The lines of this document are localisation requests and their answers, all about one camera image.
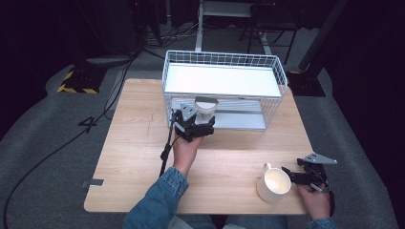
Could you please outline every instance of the white mug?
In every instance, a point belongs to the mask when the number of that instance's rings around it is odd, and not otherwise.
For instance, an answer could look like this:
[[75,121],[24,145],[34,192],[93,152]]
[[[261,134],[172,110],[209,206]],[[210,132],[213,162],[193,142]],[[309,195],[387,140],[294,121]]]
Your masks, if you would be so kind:
[[289,176],[281,169],[271,168],[270,163],[263,166],[263,176],[256,185],[260,198],[267,202],[276,202],[291,188]]

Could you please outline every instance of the denim jacket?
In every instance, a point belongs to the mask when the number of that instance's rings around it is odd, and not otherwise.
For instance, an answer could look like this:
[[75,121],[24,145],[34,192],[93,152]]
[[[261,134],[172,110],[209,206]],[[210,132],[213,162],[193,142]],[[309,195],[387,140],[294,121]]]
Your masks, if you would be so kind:
[[[170,167],[146,192],[145,197],[125,217],[123,228],[164,228],[187,224],[175,218],[179,201],[188,188],[185,177]],[[309,229],[337,228],[332,219],[317,219],[309,223]]]

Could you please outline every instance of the mug handle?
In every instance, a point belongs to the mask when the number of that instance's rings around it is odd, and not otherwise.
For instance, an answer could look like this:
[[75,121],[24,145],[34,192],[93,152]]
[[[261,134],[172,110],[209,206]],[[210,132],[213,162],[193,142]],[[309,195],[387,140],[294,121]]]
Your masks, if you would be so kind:
[[265,163],[265,164],[263,165],[263,175],[265,175],[266,172],[267,172],[269,169],[271,169],[271,164],[270,164],[269,162],[268,162],[268,163]]

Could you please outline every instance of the white wire rack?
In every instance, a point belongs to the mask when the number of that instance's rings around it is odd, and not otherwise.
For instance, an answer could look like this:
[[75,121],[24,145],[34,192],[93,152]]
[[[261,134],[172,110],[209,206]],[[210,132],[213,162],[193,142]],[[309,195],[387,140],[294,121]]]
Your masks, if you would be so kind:
[[287,91],[274,55],[168,51],[162,87],[167,120],[196,96],[218,99],[215,128],[265,130]]

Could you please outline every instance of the wooden table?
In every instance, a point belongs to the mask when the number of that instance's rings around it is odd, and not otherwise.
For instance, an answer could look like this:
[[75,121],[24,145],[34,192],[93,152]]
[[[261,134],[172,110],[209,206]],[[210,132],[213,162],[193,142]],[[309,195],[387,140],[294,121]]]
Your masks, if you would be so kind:
[[[159,177],[168,131],[161,81],[128,79],[94,174],[104,184],[90,187],[84,208],[129,212]],[[311,152],[288,90],[266,131],[215,130],[204,139],[178,213],[305,214],[295,184],[279,202],[267,203],[258,196],[256,182],[265,162],[299,172],[296,158]],[[172,164],[173,152],[167,167]]]

